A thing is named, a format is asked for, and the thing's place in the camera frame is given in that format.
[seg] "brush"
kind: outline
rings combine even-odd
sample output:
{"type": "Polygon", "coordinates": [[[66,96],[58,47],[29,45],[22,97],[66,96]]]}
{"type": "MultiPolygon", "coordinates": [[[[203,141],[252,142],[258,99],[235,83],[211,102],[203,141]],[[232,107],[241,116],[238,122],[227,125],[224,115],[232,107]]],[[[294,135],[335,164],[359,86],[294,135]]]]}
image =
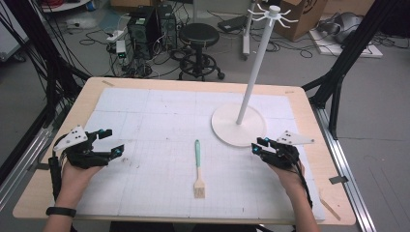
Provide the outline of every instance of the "brush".
{"type": "Polygon", "coordinates": [[[197,179],[193,184],[193,194],[195,198],[205,198],[205,183],[201,178],[201,147],[198,139],[195,140],[195,157],[197,179]]]}

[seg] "round white base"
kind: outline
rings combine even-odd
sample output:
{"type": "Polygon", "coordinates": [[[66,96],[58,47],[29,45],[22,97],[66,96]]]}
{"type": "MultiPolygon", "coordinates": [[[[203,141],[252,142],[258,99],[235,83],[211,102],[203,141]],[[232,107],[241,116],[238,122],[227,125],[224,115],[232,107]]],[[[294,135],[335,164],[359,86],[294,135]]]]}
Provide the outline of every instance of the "round white base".
{"type": "Polygon", "coordinates": [[[217,137],[233,146],[249,147],[256,137],[266,135],[266,123],[262,115],[252,107],[247,107],[242,124],[236,124],[240,104],[225,104],[212,115],[212,128],[217,137]]]}

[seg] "gray floor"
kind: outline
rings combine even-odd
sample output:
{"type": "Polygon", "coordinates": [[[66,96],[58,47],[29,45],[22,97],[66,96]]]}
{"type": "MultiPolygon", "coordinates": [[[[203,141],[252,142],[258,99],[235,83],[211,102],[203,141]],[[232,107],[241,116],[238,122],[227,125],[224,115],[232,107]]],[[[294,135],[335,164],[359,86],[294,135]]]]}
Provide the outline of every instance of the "gray floor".
{"type": "MultiPolygon", "coordinates": [[[[106,19],[107,5],[92,16],[98,22],[106,19]]],[[[206,16],[210,24],[217,18],[206,16]]],[[[68,47],[93,75],[109,71],[108,54],[100,44],[81,45],[84,30],[65,34],[68,47]]],[[[104,40],[105,34],[93,34],[104,40]]],[[[306,40],[288,44],[297,47],[312,45],[306,40]]],[[[407,41],[398,41],[407,45],[407,41]]],[[[382,59],[360,58],[345,78],[338,115],[337,134],[344,154],[350,164],[367,208],[378,231],[408,231],[410,227],[410,202],[408,201],[410,176],[408,154],[410,140],[410,50],[377,46],[382,59]]],[[[219,43],[207,50],[226,74],[224,81],[216,75],[207,81],[247,83],[257,50],[257,42],[251,41],[251,55],[247,61],[241,56],[242,39],[234,35],[220,38],[219,43]]],[[[311,49],[311,58],[304,58],[299,51],[282,48],[279,52],[267,52],[257,79],[257,84],[302,86],[325,74],[337,59],[311,49]]],[[[165,59],[166,54],[158,59],[165,59]]],[[[168,61],[153,66],[158,73],[167,73],[177,67],[177,62],[168,61]]],[[[176,79],[178,72],[161,76],[160,79],[176,79]]],[[[0,65],[0,163],[15,147],[45,105],[44,91],[30,62],[8,62],[0,65]]],[[[0,227],[9,231],[40,231],[42,220],[17,219],[13,207],[30,180],[28,172],[14,196],[0,212],[0,227]]],[[[108,231],[107,221],[76,221],[79,231],[108,231]]],[[[189,225],[178,225],[180,231],[188,231],[189,225]]],[[[290,231],[289,226],[274,226],[275,231],[290,231]]],[[[323,231],[360,231],[357,225],[322,226],[323,231]]]]}

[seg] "black wristband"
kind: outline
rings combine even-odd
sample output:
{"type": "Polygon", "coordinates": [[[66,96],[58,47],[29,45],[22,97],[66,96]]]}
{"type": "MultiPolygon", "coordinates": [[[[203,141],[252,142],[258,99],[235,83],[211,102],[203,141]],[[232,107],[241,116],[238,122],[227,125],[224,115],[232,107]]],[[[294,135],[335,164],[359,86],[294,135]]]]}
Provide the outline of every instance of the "black wristband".
{"type": "Polygon", "coordinates": [[[48,207],[45,211],[45,214],[50,215],[62,215],[62,216],[70,216],[72,218],[75,217],[76,210],[69,209],[69,208],[62,208],[62,207],[48,207]]]}

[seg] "stool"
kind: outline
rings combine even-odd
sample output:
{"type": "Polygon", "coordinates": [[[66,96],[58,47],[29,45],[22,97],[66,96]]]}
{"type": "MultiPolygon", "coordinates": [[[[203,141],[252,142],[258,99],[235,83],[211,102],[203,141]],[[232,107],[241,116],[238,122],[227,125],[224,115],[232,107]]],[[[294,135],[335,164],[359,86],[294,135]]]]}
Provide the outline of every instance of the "stool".
{"type": "Polygon", "coordinates": [[[188,54],[181,59],[181,72],[178,80],[182,80],[183,73],[186,73],[193,75],[195,78],[201,76],[202,81],[205,81],[205,75],[212,73],[214,70],[218,71],[219,79],[225,78],[225,74],[220,72],[215,59],[202,53],[202,48],[212,46],[220,39],[220,33],[217,29],[204,23],[192,23],[183,27],[179,36],[181,42],[190,46],[194,53],[188,54]]]}

